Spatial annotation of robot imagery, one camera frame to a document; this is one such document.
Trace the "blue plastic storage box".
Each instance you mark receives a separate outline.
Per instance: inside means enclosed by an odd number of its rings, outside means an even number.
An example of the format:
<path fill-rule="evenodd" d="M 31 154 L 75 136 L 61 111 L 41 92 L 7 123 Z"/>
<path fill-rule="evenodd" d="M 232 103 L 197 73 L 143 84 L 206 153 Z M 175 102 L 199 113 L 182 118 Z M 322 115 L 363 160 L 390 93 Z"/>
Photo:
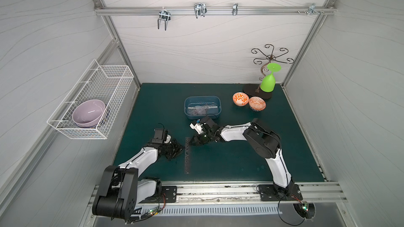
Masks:
<path fill-rule="evenodd" d="M 216 119 L 222 112 L 222 102 L 217 96 L 190 96 L 184 101 L 184 114 L 190 120 L 209 116 Z"/>

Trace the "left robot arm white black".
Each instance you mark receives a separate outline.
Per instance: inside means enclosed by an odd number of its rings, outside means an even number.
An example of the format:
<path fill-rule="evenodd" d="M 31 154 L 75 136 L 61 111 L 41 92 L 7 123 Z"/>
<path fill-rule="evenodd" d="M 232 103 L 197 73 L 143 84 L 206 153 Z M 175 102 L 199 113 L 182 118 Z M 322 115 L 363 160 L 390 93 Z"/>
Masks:
<path fill-rule="evenodd" d="M 119 166 L 108 166 L 102 175 L 96 193 L 92 214 L 125 221 L 135 221 L 132 217 L 137 205 L 153 199 L 156 203 L 165 200 L 162 182 L 159 178 L 145 178 L 140 175 L 161 156 L 167 160 L 178 157 L 183 146 L 176 140 L 162 144 L 148 144 L 139 153 Z"/>

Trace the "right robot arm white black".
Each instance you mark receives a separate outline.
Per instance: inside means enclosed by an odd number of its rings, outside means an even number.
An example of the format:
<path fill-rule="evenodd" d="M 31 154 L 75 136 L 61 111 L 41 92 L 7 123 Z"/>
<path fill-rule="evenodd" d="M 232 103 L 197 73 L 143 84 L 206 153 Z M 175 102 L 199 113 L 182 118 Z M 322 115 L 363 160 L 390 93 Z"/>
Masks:
<path fill-rule="evenodd" d="M 284 161 L 280 135 L 271 130 L 262 120 L 255 118 L 242 125 L 219 126 L 209 116 L 191 122 L 196 131 L 190 144 L 202 146 L 212 141 L 246 141 L 255 152 L 264 158 L 271 171 L 275 194 L 280 198 L 291 195 L 295 185 Z"/>

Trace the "blue semicircle protractor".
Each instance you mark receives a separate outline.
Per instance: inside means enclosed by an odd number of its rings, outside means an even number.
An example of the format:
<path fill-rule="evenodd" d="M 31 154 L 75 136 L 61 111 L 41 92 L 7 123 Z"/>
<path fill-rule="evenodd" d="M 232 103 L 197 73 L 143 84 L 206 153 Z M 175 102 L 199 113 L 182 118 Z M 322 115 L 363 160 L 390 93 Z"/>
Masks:
<path fill-rule="evenodd" d="M 206 109 L 196 109 L 190 112 L 193 116 L 204 116 L 206 115 Z"/>

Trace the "dark straight stencil ruler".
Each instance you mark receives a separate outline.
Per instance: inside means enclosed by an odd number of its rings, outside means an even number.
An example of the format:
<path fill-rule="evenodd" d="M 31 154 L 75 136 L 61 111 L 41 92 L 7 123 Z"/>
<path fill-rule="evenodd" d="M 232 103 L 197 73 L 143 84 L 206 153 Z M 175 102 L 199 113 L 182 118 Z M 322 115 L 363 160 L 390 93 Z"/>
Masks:
<path fill-rule="evenodd" d="M 185 142 L 185 164 L 184 164 L 184 172 L 185 174 L 190 174 L 190 141 L 191 138 L 187 137 Z"/>

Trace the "long thin clear ruler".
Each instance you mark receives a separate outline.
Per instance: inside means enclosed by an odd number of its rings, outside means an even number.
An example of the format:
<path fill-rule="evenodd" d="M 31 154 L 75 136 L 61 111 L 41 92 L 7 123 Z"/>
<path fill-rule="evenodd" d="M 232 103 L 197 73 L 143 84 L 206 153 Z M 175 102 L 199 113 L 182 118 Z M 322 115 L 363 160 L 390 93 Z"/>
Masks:
<path fill-rule="evenodd" d="M 210 106 L 210 105 L 204 105 L 204 106 L 188 106 L 187 109 L 189 110 L 196 110 L 196 109 L 217 109 L 219 108 L 218 106 Z"/>

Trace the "clear stencil template ruler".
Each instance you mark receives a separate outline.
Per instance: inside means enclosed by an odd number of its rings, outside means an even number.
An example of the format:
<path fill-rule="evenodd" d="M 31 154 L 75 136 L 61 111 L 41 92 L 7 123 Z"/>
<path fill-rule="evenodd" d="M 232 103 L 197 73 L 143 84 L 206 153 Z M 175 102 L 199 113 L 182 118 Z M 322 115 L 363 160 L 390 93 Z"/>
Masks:
<path fill-rule="evenodd" d="M 209 104 L 189 106 L 187 112 L 192 116 L 216 114 L 218 112 L 218 106 Z"/>

